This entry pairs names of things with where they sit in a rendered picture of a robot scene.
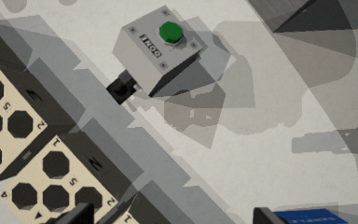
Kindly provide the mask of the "beige bucket adapter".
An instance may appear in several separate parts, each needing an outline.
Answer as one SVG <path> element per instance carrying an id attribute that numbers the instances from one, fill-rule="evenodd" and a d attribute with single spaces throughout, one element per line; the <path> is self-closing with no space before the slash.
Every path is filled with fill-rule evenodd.
<path id="1" fill-rule="evenodd" d="M 2 189 L 0 198 L 23 224 L 49 224 L 79 203 L 93 203 L 99 224 L 130 185 L 84 132 L 66 133 L 56 135 Z"/>
<path id="2" fill-rule="evenodd" d="M 0 64 L 23 71 L 26 66 L 0 36 Z"/>
<path id="3" fill-rule="evenodd" d="M 0 64 L 0 181 L 16 176 L 55 135 L 75 126 L 33 74 Z"/>
<path id="4" fill-rule="evenodd" d="M 172 224 L 139 190 L 104 224 Z"/>

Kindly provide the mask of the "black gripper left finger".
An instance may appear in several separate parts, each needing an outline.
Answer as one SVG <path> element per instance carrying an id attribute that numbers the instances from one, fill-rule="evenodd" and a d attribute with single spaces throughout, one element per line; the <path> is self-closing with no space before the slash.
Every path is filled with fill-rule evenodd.
<path id="1" fill-rule="evenodd" d="M 49 224 L 94 224 L 94 205 L 79 203 L 70 212 L 60 214 Z"/>

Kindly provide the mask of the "blue tube rack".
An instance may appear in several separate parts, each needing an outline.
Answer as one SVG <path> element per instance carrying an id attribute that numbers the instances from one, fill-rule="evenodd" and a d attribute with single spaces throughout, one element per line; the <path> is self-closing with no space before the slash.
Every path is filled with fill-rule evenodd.
<path id="1" fill-rule="evenodd" d="M 349 224 L 326 209 L 273 212 L 290 224 Z"/>

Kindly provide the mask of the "grey sloped button desk with green done key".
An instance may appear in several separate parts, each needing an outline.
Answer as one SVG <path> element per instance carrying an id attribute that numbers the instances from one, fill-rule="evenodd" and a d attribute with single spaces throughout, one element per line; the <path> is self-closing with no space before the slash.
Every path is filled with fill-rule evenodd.
<path id="1" fill-rule="evenodd" d="M 112 53 L 126 70 L 106 89 L 119 105 L 136 92 L 136 83 L 152 97 L 196 61 L 202 49 L 168 7 L 160 7 L 121 27 Z"/>

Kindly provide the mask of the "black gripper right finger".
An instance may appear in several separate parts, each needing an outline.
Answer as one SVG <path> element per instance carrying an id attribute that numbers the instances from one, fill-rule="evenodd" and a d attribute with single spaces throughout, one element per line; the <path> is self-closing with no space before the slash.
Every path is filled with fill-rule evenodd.
<path id="1" fill-rule="evenodd" d="M 255 207 L 253 212 L 253 224 L 290 224 L 290 223 L 285 218 L 276 216 L 268 207 Z"/>

